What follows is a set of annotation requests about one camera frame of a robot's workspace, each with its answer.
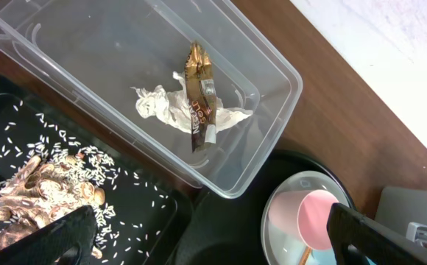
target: white napkin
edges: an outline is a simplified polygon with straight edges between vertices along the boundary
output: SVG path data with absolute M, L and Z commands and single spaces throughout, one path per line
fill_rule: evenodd
M 145 88 L 134 88 L 140 97 L 135 106 L 143 118 L 156 116 L 160 121 L 169 124 L 185 133 L 191 133 L 191 115 L 186 95 L 184 74 L 173 72 L 172 77 L 183 86 L 181 91 L 166 92 L 158 85 L 153 92 Z M 238 107 L 223 108 L 222 100 L 216 98 L 216 131 L 226 130 L 253 114 L 252 110 Z

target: brown wooden surface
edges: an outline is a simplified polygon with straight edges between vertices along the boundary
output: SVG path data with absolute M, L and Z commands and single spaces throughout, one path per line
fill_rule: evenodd
M 373 217 L 387 185 L 427 190 L 427 149 L 288 0 L 234 0 L 303 78 L 303 93 L 277 148 L 311 155 Z M 71 115 L 118 151 L 143 159 L 0 52 L 0 74 Z M 195 191 L 165 172 L 178 189 Z

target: black tray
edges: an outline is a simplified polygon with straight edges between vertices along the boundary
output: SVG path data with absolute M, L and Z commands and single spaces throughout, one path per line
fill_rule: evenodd
M 53 127 L 43 127 L 39 117 L 35 115 L 37 113 L 44 113 L 44 119 L 48 124 L 57 124 L 59 130 L 66 131 L 67 138 L 74 136 L 82 145 L 68 146 L 68 142 L 62 141 Z M 17 125 L 10 126 L 7 131 L 4 130 L 10 121 Z M 113 191 L 110 180 L 106 180 L 102 186 L 106 193 L 106 202 L 114 205 L 116 211 L 116 216 L 109 219 L 107 224 L 112 224 L 113 232 L 120 232 L 120 236 L 116 239 L 117 245 L 114 247 L 113 241 L 108 240 L 106 248 L 102 251 L 104 255 L 102 260 L 109 260 L 105 264 L 120 264 L 122 261 L 125 264 L 165 264 L 190 221 L 192 206 L 189 199 L 165 185 L 137 161 L 126 158 L 93 137 L 58 110 L 0 77 L 0 151 L 3 144 L 6 145 L 5 149 L 11 150 L 7 156 L 0 158 L 0 181 L 10 178 L 16 172 L 16 169 L 10 168 L 11 164 L 22 166 L 24 161 L 28 160 L 27 144 L 38 141 L 40 135 L 49 136 L 48 149 L 52 148 L 55 142 L 61 142 L 62 149 L 68 148 L 70 154 L 76 154 L 83 146 L 96 146 L 114 159 L 115 168 L 120 167 L 121 172 L 115 181 L 117 189 Z M 8 143 L 7 137 L 11 137 L 13 144 Z M 18 146 L 24 152 L 23 155 L 17 158 L 14 146 Z M 139 179 L 133 177 L 133 172 L 137 173 Z M 140 226 L 140 223 L 143 227 L 132 226 L 132 224 Z M 0 222 L 0 228 L 4 226 L 7 225 Z M 131 247 L 131 250 L 125 252 L 128 247 Z M 91 263 L 100 264 L 102 260 L 91 258 Z
M 265 264 L 261 218 L 272 192 L 288 177 L 313 170 L 333 179 L 350 208 L 353 200 L 338 178 L 320 162 L 298 152 L 273 151 L 246 192 L 223 199 L 210 191 L 200 194 L 192 222 L 180 240 L 173 264 Z

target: brown wrapper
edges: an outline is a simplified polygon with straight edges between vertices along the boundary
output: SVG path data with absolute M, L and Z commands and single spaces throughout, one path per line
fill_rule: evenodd
M 211 60 L 195 41 L 191 44 L 184 72 L 192 121 L 192 152 L 197 152 L 216 141 L 216 94 Z

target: plastic bin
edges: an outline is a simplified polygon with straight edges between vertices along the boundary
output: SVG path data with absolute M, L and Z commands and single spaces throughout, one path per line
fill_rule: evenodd
M 225 107 L 254 114 L 191 152 L 191 136 L 143 119 L 129 87 L 181 87 L 190 42 L 213 61 Z M 240 196 L 277 142 L 302 91 L 300 75 L 229 1 L 0 1 L 0 50 L 173 174 Z

